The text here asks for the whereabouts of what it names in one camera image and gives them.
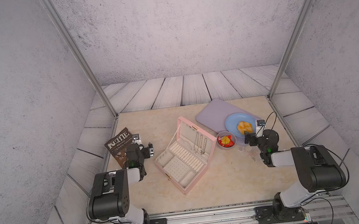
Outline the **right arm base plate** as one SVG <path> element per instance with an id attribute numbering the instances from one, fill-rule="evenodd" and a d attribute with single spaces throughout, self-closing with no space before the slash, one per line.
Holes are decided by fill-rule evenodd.
<path id="1" fill-rule="evenodd" d="M 259 224 L 275 224 L 287 223 L 294 221 L 304 221 L 306 219 L 305 213 L 302 208 L 287 208 L 287 207 L 274 207 L 263 206 L 256 207 L 255 219 Z"/>

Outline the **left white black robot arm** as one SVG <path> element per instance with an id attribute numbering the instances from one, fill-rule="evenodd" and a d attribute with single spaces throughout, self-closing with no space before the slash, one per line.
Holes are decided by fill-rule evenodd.
<path id="1" fill-rule="evenodd" d="M 87 217 L 92 223 L 150 224 L 146 210 L 130 201 L 129 186 L 146 176 L 146 159 L 154 156 L 154 146 L 133 143 L 126 148 L 123 169 L 96 174 L 87 203 Z"/>

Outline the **pink jewelry box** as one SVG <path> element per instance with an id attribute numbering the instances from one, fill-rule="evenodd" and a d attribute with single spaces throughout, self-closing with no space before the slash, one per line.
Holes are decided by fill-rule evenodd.
<path id="1" fill-rule="evenodd" d="M 155 159 L 155 165 L 187 195 L 207 172 L 215 148 L 216 136 L 180 116 L 177 131 L 166 150 Z"/>

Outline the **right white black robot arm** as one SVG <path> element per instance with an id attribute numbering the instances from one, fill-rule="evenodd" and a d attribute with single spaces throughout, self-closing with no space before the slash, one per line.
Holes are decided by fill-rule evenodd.
<path id="1" fill-rule="evenodd" d="M 336 162 L 338 155 L 323 145 L 292 147 L 280 151 L 280 138 L 276 131 L 268 129 L 258 133 L 246 133 L 245 143 L 257 146 L 263 163 L 272 167 L 293 166 L 298 181 L 289 189 L 275 195 L 272 209 L 274 216 L 291 216 L 315 195 L 340 190 L 349 182 L 349 171 Z"/>

